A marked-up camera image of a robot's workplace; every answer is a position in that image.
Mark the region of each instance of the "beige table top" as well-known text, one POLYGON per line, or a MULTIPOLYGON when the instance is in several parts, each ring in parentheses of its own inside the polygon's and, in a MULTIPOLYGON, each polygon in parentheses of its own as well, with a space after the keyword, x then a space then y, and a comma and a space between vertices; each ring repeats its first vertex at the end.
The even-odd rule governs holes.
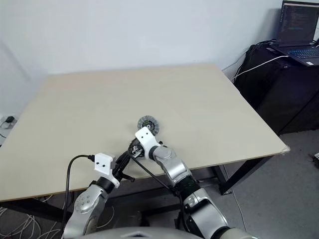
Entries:
MULTIPOLYGON (((191 169, 288 150, 213 64, 55 75, 0 148, 0 201, 64 191, 72 157, 119 156, 145 115, 158 120, 157 139, 191 169)), ((162 174, 154 162, 141 162, 162 174)), ((93 168, 77 159, 70 189, 96 180, 93 168)), ((134 162, 126 173, 148 176, 134 162)))

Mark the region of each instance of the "round object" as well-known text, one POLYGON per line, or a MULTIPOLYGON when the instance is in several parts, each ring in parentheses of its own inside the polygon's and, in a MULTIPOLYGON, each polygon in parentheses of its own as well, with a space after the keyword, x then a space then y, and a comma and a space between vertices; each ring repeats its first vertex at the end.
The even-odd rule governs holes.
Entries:
POLYGON ((144 116, 140 118, 138 122, 138 129, 143 127, 147 127, 154 136, 157 135, 160 130, 158 121, 152 116, 144 116))

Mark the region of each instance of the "gray floor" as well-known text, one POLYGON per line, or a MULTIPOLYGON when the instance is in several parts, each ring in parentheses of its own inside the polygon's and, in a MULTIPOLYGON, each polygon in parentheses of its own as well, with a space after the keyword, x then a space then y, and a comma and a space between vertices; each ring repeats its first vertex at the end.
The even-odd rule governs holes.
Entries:
MULTIPOLYGON (((319 130, 285 134, 281 139, 290 146, 291 152, 273 157, 236 187, 234 194, 220 196, 217 185, 206 190, 232 227, 244 229, 235 195, 247 231, 251 234, 261 239, 318 239, 319 167, 312 162, 309 154, 319 152, 319 130)), ((240 163, 226 165, 228 174, 231 175, 239 166, 240 163)), ((54 196, 49 203, 61 207, 62 195, 54 196)), ((115 208, 115 216, 105 228, 125 224, 123 217, 134 218, 137 216, 137 210, 173 203, 177 203, 173 196, 161 196, 130 209, 115 208)), ((112 209, 106 208, 101 223, 107 222, 111 215, 112 209)), ((149 217, 149 222, 151 226, 173 228, 176 215, 177 211, 159 214, 149 217)), ((10 233, 25 219, 24 214, 6 212, 0 217, 1 233, 10 233)), ((53 225, 52 221, 39 218, 37 220, 43 232, 53 225)), ((31 231, 32 226, 28 227, 21 238, 28 238, 31 231)), ((39 232, 35 229, 32 239, 38 235, 39 232)))

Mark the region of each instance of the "white wall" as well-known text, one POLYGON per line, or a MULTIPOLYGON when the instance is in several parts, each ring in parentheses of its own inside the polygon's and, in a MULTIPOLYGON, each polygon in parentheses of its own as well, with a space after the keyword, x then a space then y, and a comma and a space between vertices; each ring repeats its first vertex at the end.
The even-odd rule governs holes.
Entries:
POLYGON ((281 2, 1 0, 0 113, 20 114, 47 74, 194 62, 223 69, 274 37, 281 2))

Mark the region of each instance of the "black table frame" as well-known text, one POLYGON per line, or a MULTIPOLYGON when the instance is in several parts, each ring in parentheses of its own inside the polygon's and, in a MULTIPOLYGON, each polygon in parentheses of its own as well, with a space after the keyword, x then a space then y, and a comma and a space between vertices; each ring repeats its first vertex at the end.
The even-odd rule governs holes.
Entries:
MULTIPOLYGON (((225 168, 223 167, 223 165, 212 166, 210 167, 210 169, 213 171, 215 177, 211 177, 211 178, 207 178, 203 180, 200 183, 200 185, 201 187, 212 185, 211 179, 217 178, 219 181, 219 191, 221 195, 229 194, 231 193, 231 190, 236 185, 244 181, 247 177, 249 177, 252 173, 254 173, 259 167, 261 167, 264 163, 266 163, 270 158, 271 156, 247 160, 228 180, 226 179, 225 168)), ((110 198, 107 201, 107 205, 118 206, 125 202, 132 202, 134 200, 142 200, 145 198, 158 197, 168 193, 169 192, 167 191, 167 189, 163 187, 158 187, 158 188, 143 191, 143 192, 110 198)), ((52 220, 59 223, 62 222, 62 214, 63 214, 62 209, 49 205, 47 203, 43 203, 33 198, 0 202, 0 207, 12 209, 18 212, 30 214, 36 217, 45 218, 45 219, 52 220)), ((142 212, 142 215, 150 216, 154 214, 176 210, 177 208, 178 208, 177 205, 170 205, 167 207, 149 210, 147 212, 142 212)), ((71 213, 68 212, 67 218, 70 218, 70 217, 71 217, 71 213)))

